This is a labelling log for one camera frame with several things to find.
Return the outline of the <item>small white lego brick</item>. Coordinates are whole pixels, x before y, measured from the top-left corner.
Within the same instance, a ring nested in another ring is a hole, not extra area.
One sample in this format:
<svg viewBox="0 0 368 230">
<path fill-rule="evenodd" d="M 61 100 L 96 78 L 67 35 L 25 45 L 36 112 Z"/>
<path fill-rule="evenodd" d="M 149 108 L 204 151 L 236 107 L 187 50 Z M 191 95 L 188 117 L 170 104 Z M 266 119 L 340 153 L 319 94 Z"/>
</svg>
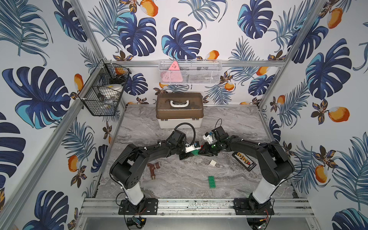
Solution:
<svg viewBox="0 0 368 230">
<path fill-rule="evenodd" d="M 211 160 L 210 163 L 209 163 L 209 165 L 214 166 L 214 167 L 216 166 L 216 164 L 217 164 L 217 162 L 215 160 Z"/>
</svg>

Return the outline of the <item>green lego brick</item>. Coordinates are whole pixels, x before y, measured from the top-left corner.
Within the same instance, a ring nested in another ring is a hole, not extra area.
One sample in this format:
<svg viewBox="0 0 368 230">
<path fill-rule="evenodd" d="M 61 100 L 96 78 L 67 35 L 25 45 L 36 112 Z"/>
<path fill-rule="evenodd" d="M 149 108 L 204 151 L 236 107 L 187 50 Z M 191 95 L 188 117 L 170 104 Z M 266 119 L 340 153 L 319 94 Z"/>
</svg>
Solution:
<svg viewBox="0 0 368 230">
<path fill-rule="evenodd" d="M 210 189 L 215 189 L 216 188 L 216 182 L 215 182 L 214 176 L 209 176 L 208 177 L 208 182 L 209 182 L 209 188 Z"/>
<path fill-rule="evenodd" d="M 192 153 L 193 155 L 195 155 L 195 156 L 199 155 L 199 152 L 200 152 L 200 150 L 199 150 L 199 149 L 196 149 L 196 150 L 191 151 L 191 153 Z"/>
</svg>

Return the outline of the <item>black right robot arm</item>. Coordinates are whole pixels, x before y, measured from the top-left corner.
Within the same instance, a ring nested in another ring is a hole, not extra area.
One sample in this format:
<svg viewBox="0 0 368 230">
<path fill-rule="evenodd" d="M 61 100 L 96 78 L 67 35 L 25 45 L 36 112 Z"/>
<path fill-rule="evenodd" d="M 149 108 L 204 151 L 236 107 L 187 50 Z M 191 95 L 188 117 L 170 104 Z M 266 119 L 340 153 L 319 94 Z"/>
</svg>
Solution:
<svg viewBox="0 0 368 230">
<path fill-rule="evenodd" d="M 248 203 L 252 209 L 270 201 L 278 186 L 295 171 L 292 161 L 275 141 L 254 142 L 236 135 L 230 136 L 221 126 L 205 133 L 203 139 L 205 144 L 200 155 L 217 156 L 222 151 L 233 151 L 257 159 L 263 178 L 249 195 Z"/>
</svg>

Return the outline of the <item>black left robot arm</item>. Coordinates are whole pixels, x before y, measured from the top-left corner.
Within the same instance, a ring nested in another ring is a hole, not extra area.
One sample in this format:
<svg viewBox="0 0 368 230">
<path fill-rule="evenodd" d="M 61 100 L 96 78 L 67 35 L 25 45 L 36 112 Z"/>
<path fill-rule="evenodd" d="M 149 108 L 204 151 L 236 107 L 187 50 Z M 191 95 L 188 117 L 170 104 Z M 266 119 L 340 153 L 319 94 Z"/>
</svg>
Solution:
<svg viewBox="0 0 368 230">
<path fill-rule="evenodd" d="M 193 134 L 196 134 L 192 124 L 180 123 L 167 139 L 158 140 L 155 145 L 143 147 L 134 144 L 127 145 L 110 167 L 111 179 L 123 188 L 130 204 L 136 206 L 144 199 L 139 181 L 148 163 L 186 153 L 186 134 L 178 129 L 181 126 L 191 127 Z"/>
</svg>

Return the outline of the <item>brown lidded storage box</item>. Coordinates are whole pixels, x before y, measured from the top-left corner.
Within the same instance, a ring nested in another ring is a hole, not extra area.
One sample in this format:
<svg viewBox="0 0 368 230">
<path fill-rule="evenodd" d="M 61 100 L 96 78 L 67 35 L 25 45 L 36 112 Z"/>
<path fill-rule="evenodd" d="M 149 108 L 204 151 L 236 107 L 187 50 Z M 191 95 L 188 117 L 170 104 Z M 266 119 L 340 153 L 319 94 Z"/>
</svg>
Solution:
<svg viewBox="0 0 368 230">
<path fill-rule="evenodd" d="M 190 123 L 199 128 L 204 117 L 203 99 L 200 93 L 168 93 L 157 95 L 156 119 L 162 129 L 175 128 Z"/>
</svg>

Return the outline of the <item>pink triangle card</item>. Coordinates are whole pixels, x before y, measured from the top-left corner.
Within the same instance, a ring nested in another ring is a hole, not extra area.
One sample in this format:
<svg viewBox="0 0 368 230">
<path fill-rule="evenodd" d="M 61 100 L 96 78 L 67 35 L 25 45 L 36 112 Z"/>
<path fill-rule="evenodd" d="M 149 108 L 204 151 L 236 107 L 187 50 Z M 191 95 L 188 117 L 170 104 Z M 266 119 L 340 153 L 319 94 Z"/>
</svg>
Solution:
<svg viewBox="0 0 368 230">
<path fill-rule="evenodd" d="M 167 84 L 183 82 L 183 76 L 177 61 L 174 61 L 168 70 L 161 72 L 161 82 Z"/>
</svg>

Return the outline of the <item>white object in basket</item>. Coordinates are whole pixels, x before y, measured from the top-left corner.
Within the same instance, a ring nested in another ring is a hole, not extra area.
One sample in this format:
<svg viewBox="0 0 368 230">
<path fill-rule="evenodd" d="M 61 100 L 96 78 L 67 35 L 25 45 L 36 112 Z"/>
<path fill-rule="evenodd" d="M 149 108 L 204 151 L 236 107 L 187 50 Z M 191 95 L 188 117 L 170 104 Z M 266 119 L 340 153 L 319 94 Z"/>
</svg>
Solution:
<svg viewBox="0 0 368 230">
<path fill-rule="evenodd" d="M 120 84 L 110 84 L 100 86 L 98 88 L 97 97 L 100 100 L 107 100 L 112 98 L 118 98 L 123 91 L 123 86 Z"/>
</svg>

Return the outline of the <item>white mesh wall basket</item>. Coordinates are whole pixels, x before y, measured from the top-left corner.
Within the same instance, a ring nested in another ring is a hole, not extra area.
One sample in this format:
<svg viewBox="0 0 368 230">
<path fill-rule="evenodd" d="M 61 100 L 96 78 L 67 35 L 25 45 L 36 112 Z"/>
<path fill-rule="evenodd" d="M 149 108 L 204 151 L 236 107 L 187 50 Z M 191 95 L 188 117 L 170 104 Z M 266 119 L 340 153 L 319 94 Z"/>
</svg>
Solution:
<svg viewBox="0 0 368 230">
<path fill-rule="evenodd" d="M 220 81 L 222 63 L 217 60 L 161 60 L 158 65 L 160 76 L 174 61 L 179 63 L 183 82 L 171 84 L 216 84 Z"/>
</svg>

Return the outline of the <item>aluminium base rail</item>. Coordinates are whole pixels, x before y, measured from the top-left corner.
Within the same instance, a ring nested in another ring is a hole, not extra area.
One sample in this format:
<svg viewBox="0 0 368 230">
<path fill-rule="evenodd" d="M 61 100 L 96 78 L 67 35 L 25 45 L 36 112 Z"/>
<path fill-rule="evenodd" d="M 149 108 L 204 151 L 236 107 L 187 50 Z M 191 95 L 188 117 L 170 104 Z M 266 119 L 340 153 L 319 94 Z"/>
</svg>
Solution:
<svg viewBox="0 0 368 230">
<path fill-rule="evenodd" d="M 176 217 L 251 217 L 265 218 L 313 218 L 314 213 L 307 199 L 272 198 L 270 204 L 259 212 L 245 210 L 246 202 L 230 198 L 159 198 L 149 201 L 143 208 L 141 216 L 158 218 Z M 113 198 L 86 198 L 80 209 L 81 217 L 120 217 L 132 216 L 133 212 L 118 207 Z"/>
</svg>

